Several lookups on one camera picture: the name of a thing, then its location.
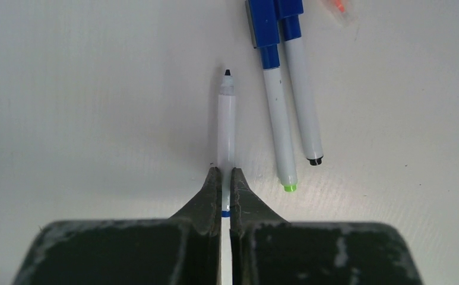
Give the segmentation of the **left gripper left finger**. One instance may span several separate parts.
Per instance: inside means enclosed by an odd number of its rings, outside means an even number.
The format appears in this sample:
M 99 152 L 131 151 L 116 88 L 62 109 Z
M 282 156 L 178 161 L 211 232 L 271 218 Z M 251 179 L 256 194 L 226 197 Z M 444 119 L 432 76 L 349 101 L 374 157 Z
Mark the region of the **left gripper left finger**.
M 60 220 L 43 227 L 14 284 L 220 284 L 221 172 L 161 219 Z

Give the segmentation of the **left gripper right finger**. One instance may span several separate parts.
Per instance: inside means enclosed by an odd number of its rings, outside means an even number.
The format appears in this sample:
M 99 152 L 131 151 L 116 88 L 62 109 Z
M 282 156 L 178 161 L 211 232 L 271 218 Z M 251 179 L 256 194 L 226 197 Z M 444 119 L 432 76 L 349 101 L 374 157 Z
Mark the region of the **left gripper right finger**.
M 290 222 L 232 170 L 234 284 L 422 284 L 404 238 L 378 222 Z

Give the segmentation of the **white pen green end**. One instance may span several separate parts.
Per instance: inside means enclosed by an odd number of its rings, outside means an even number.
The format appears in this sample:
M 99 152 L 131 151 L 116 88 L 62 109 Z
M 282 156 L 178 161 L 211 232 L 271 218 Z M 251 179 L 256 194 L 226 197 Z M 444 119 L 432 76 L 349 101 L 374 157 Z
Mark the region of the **white pen green end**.
M 298 179 L 281 70 L 277 67 L 266 69 L 263 73 L 273 132 L 277 177 L 286 192 L 294 192 Z

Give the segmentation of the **white pen blue end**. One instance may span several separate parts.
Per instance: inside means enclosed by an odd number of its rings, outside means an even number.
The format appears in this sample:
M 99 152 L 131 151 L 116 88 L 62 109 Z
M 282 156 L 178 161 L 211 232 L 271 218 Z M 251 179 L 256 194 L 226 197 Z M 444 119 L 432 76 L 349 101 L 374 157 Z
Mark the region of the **white pen blue end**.
M 221 171 L 221 283 L 232 284 L 232 250 L 230 227 L 230 183 L 235 166 L 236 95 L 234 80 L 225 70 L 218 96 L 217 167 Z

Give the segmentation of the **white pen black end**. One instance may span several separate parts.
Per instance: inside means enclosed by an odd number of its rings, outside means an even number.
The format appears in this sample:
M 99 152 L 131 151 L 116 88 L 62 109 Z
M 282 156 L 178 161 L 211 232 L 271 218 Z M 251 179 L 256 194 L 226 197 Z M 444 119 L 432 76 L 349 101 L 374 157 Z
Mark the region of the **white pen black end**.
M 305 45 L 301 37 L 284 42 L 292 84 L 297 122 L 303 153 L 311 166 L 322 163 L 324 152 L 312 83 L 306 63 Z

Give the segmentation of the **thin orange pen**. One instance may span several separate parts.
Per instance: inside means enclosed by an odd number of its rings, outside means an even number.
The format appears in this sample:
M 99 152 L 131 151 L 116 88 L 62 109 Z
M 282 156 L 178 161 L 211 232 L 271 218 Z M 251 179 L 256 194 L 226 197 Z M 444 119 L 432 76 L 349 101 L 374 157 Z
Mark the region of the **thin orange pen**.
M 346 27 L 357 19 L 351 0 L 321 0 L 321 3 L 341 26 Z

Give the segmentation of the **blue eraser pen cap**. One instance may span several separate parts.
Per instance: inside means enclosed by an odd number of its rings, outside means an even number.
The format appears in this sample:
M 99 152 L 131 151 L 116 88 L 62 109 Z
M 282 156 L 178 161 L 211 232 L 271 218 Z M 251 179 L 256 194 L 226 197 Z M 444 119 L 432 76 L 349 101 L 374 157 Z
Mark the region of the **blue eraser pen cap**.
M 299 16 L 304 13 L 302 0 L 275 0 L 277 19 L 285 41 L 302 37 Z

